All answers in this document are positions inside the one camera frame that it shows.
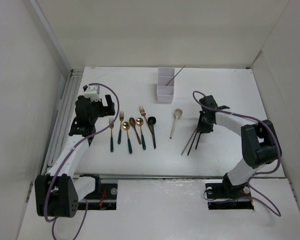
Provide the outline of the black chopstick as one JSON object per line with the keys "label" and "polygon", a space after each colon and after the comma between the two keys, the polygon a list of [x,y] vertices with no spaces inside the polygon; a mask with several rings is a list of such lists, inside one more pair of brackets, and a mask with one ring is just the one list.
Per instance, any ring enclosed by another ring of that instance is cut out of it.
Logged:
{"label": "black chopstick", "polygon": [[199,142],[200,142],[200,137],[201,137],[201,132],[199,132],[198,133],[199,135],[198,135],[198,139],[197,139],[197,142],[196,142],[196,146],[195,146],[195,149],[197,149],[197,147],[198,147],[198,144],[199,144]]}
{"label": "black chopstick", "polygon": [[188,156],[188,155],[190,154],[190,152],[191,152],[191,149],[192,149],[192,146],[193,146],[193,144],[194,144],[194,140],[195,140],[195,138],[196,138],[197,133],[198,133],[197,130],[193,133],[193,136],[192,136],[191,141],[190,141],[190,147],[189,147],[188,152],[187,152],[187,156]]}

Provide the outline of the silver metal chopstick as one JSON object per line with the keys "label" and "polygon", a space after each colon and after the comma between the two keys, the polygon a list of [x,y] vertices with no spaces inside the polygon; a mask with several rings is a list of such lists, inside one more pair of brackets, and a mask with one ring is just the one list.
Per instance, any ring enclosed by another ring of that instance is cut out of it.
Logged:
{"label": "silver metal chopstick", "polygon": [[175,79],[175,77],[184,69],[186,65],[181,67],[181,69],[169,80],[169,82],[166,84],[166,86],[169,86],[169,84]]}
{"label": "silver metal chopstick", "polygon": [[188,145],[190,144],[191,140],[193,140],[194,135],[197,133],[196,129],[193,131],[192,135],[190,136],[189,140],[187,141],[185,147],[183,148],[181,152],[181,156],[184,154],[185,150],[187,149]]}

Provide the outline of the beige spoon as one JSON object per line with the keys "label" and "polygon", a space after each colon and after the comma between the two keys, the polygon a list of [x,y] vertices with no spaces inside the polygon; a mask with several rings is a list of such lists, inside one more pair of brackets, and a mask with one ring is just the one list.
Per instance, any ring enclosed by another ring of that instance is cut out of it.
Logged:
{"label": "beige spoon", "polygon": [[179,109],[179,108],[175,109],[175,111],[174,111],[174,121],[173,121],[173,125],[172,125],[172,128],[171,128],[169,139],[172,139],[177,121],[182,116],[182,114],[183,114],[183,111],[181,109]]}

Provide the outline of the black spoon wooden handle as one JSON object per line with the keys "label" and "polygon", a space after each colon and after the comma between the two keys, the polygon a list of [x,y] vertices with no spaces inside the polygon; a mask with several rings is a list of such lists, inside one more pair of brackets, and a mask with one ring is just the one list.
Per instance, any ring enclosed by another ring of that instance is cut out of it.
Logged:
{"label": "black spoon wooden handle", "polygon": [[154,130],[154,125],[156,124],[156,118],[153,117],[153,116],[150,116],[148,118],[148,122],[149,122],[149,125],[151,127],[151,130],[152,130],[152,139],[153,139],[153,146],[154,146],[154,149],[156,149],[156,139],[155,139],[155,130]]}

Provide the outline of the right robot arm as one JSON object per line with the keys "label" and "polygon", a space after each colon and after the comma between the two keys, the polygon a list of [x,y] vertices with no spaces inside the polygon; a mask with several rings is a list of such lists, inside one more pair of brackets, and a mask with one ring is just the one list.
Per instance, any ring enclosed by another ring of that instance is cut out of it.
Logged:
{"label": "right robot arm", "polygon": [[212,95],[204,95],[195,101],[202,108],[200,132],[211,133],[214,125],[219,125],[241,137],[242,159],[224,175],[221,184],[221,191],[225,196],[233,197],[237,194],[262,166],[275,160],[280,164],[282,149],[270,120],[230,112],[228,106],[218,106]]}

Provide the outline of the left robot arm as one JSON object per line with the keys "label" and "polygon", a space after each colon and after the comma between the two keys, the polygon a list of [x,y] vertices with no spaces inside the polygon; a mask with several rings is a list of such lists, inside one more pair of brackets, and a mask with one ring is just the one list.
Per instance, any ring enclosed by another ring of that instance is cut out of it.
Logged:
{"label": "left robot arm", "polygon": [[35,179],[36,211],[39,216],[72,218],[86,195],[90,198],[100,196],[102,186],[95,177],[84,175],[74,181],[73,176],[84,152],[92,144],[98,118],[115,115],[111,95],[105,95],[105,99],[107,105],[103,105],[102,100],[84,95],[76,100],[75,117],[62,153],[45,175],[38,175]]}

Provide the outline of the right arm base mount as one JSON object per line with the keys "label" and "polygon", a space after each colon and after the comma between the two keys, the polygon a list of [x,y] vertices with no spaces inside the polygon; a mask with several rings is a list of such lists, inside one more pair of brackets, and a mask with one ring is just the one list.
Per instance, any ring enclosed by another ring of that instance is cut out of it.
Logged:
{"label": "right arm base mount", "polygon": [[204,199],[208,210],[254,210],[250,188],[244,184],[231,188],[222,180],[205,182]]}

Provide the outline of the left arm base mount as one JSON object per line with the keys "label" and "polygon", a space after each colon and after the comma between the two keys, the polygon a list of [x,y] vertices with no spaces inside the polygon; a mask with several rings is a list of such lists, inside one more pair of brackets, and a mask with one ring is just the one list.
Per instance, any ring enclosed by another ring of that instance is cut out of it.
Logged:
{"label": "left arm base mount", "polygon": [[[92,179],[95,182],[94,191],[83,196],[83,193],[87,193],[87,190],[91,189]],[[116,210],[118,194],[117,180],[103,179],[97,174],[82,174],[75,176],[73,181],[79,199],[78,210],[85,210],[83,199],[88,201],[88,210]]]}

